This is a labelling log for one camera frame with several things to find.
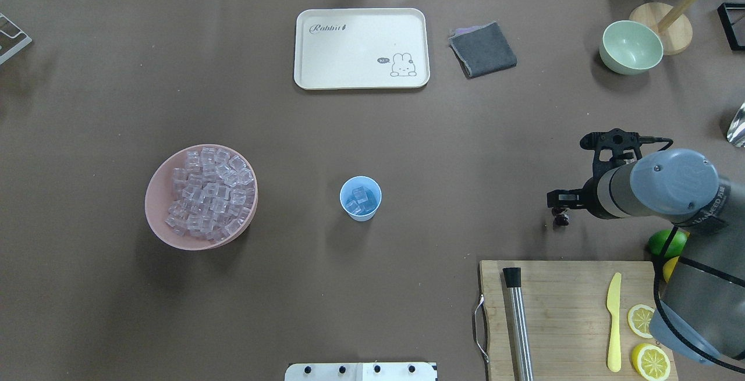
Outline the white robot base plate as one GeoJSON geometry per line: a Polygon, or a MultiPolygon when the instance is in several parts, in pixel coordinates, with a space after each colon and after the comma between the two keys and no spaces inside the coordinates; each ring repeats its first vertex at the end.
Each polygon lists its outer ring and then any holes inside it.
{"type": "Polygon", "coordinates": [[[289,365],[285,380],[438,380],[436,363],[334,362],[289,365]]]}

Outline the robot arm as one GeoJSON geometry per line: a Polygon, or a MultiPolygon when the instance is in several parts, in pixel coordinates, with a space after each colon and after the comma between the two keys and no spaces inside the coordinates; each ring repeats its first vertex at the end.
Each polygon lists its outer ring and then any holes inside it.
{"type": "Polygon", "coordinates": [[[743,360],[743,184],[662,137],[612,129],[586,134],[580,147],[594,154],[593,176],[581,188],[548,193],[547,206],[601,219],[657,216],[687,231],[667,286],[655,282],[650,331],[689,359],[743,372],[723,361],[743,360]]]}

